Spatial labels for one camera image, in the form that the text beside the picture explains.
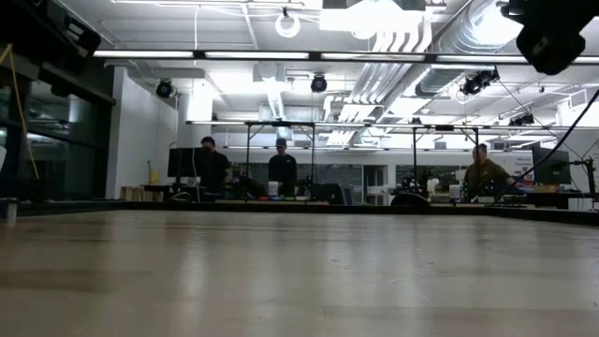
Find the ceiling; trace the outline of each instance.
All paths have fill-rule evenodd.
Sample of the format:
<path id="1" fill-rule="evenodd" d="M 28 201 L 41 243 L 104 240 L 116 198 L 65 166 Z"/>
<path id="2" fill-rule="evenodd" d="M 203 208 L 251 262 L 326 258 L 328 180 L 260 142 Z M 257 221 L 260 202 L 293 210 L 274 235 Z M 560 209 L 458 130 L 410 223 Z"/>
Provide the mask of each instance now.
<path id="1" fill-rule="evenodd" d="M 360 40 L 348 32 L 322 31 L 317 16 L 322 1 L 306 2 L 302 10 L 305 20 L 300 20 L 299 33 L 292 38 L 281 37 L 275 31 L 275 21 L 280 9 L 247 8 L 246 21 L 241 7 L 159 7 L 156 5 L 115 4 L 110 0 L 57 0 L 76 16 L 94 27 L 104 38 L 103 49 L 146 50 L 271 50 L 271 51 L 371 51 L 374 38 Z M 458 11 L 466 0 L 446 0 L 447 8 L 431 17 L 432 34 L 435 35 Z M 593 21 L 582 35 L 587 38 L 588 54 L 599 54 L 599 21 Z M 518 53 L 512 41 L 501 48 L 501 53 Z M 252 87 L 253 66 L 256 62 L 225 61 L 151 61 L 138 62 L 130 67 L 130 74 L 156 83 L 156 76 L 148 77 L 147 69 L 186 68 L 203 69 L 217 87 L 219 96 L 213 109 L 219 116 L 235 111 L 257 111 L 268 105 L 267 95 Z M 363 64 L 344 63 L 283 63 L 286 77 L 294 80 L 293 86 L 282 92 L 286 106 L 317 106 L 322 108 L 326 95 L 310 91 L 314 73 L 324 73 L 329 82 L 328 93 L 350 92 L 356 85 Z M 555 102 L 567 98 L 563 93 L 573 93 L 581 86 L 599 82 L 599 69 L 590 66 L 572 66 L 558 76 L 538 74 L 531 66 L 499 66 L 501 80 L 482 95 L 471 97 L 466 103 L 457 94 L 457 85 L 449 87 L 439 99 L 426 105 L 427 114 L 417 112 L 423 123 L 452 123 L 464 115 L 483 116 L 476 123 L 496 118 L 499 114 L 519 107 L 520 103 L 533 102 L 537 117 L 546 123 L 555 119 Z M 183 91 L 193 88 L 190 78 L 173 79 Z"/>

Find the man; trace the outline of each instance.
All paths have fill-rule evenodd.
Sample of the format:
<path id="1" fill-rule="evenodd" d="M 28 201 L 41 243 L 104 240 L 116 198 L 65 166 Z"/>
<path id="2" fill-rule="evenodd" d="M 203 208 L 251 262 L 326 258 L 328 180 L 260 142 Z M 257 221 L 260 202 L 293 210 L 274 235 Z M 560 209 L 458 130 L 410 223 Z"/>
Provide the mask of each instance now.
<path id="1" fill-rule="evenodd" d="M 487 158 L 487 145 L 479 144 L 472 150 L 475 162 L 466 169 L 464 181 L 468 183 L 468 199 L 475 198 L 484 186 L 504 185 L 514 183 L 514 179 L 505 172 L 504 168 Z"/>
<path id="2" fill-rule="evenodd" d="M 292 197 L 295 194 L 295 185 L 298 179 L 296 159 L 285 153 L 287 149 L 285 139 L 277 139 L 276 144 L 277 155 L 269 162 L 269 182 L 279 182 L 279 193 Z"/>
<path id="3" fill-rule="evenodd" d="M 206 187 L 208 192 L 220 192 L 223 185 L 233 179 L 231 164 L 224 154 L 216 152 L 212 137 L 204 137 L 201 144 L 204 151 L 197 161 L 197 175 L 201 177 L 199 185 Z"/>

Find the ductwork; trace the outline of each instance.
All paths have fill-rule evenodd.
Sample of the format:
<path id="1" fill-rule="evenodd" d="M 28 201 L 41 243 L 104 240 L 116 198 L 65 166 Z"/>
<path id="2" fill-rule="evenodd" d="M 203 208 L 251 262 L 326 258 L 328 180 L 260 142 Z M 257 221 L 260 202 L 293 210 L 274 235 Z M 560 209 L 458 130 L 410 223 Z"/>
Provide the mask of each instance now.
<path id="1" fill-rule="evenodd" d="M 502 48 L 518 33 L 518 27 L 509 20 L 502 21 L 496 0 L 474 0 L 432 45 L 437 53 L 493 53 Z M 464 71 L 456 69 L 433 69 L 431 66 L 415 66 L 412 71 L 428 74 L 416 86 L 418 96 L 436 96 L 447 85 L 460 78 Z"/>

